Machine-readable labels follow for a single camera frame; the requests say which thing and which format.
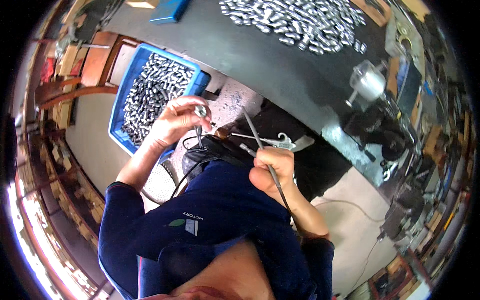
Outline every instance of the left hand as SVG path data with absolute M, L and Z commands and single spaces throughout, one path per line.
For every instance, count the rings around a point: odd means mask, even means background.
M 206 117 L 200 118 L 195 114 L 197 105 L 205 106 Z M 205 99 L 198 96 L 181 96 L 167 103 L 147 137 L 152 142 L 167 147 L 177 142 L 193 126 L 203 126 L 206 131 L 212 130 L 211 120 L 212 112 Z

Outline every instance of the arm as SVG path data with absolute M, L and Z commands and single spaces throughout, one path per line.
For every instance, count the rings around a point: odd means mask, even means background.
M 267 164 L 271 165 L 280 180 L 283 193 L 292 211 L 292 217 L 300 227 L 298 228 L 299 233 L 306 239 L 328 239 L 328 227 L 324 217 L 303 197 L 293 183 L 293 157 L 293 153 L 287 149 L 273 147 L 265 147 L 264 150 L 258 149 L 257 158 L 253 160 L 255 167 L 250 170 L 250 181 L 257 189 L 264 191 L 285 206 L 272 175 L 268 171 Z
M 205 118 L 200 118 L 194 113 L 196 105 L 206 107 Z M 131 185 L 138 192 L 141 191 L 165 148 L 177 142 L 195 125 L 201 125 L 210 131 L 211 118 L 207 102 L 200 97 L 182 96 L 169 101 L 142 145 L 118 174 L 117 181 Z

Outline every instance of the navy blue shirt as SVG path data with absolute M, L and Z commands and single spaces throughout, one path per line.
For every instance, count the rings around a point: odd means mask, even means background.
M 111 184 L 98 256 L 120 294 L 168 294 L 246 239 L 255 245 L 277 300 L 330 300 L 333 244 L 316 239 L 300 246 L 287 210 L 252 185 L 249 171 L 212 161 L 184 194 L 147 214 L 134 188 Z

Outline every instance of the workbench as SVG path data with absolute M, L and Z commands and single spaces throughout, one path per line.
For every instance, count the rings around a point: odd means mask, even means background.
M 104 30 L 172 49 L 219 70 L 322 135 L 375 187 L 383 183 L 381 146 L 366 147 L 377 158 L 372 163 L 339 124 L 353 112 L 345 103 L 353 91 L 353 67 L 363 60 L 377 65 L 388 58 L 385 27 L 365 15 L 366 26 L 355 29 L 355 38 L 368 46 L 364 55 L 347 47 L 316 56 L 280 43 L 277 34 L 236 26 L 221 14 L 217 0 L 192 0 L 176 24 L 149 23 L 152 11 L 122 5 Z

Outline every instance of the man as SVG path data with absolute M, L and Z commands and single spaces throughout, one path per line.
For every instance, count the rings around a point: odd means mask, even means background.
M 207 108 L 205 118 L 196 105 Z M 200 97 L 170 101 L 107 188 L 98 248 L 105 274 L 126 299 L 330 300 L 334 247 L 324 218 L 293 183 L 286 149 L 258 150 L 252 168 L 211 161 L 185 193 L 144 213 L 139 192 L 160 154 L 194 125 L 211 130 L 210 120 Z

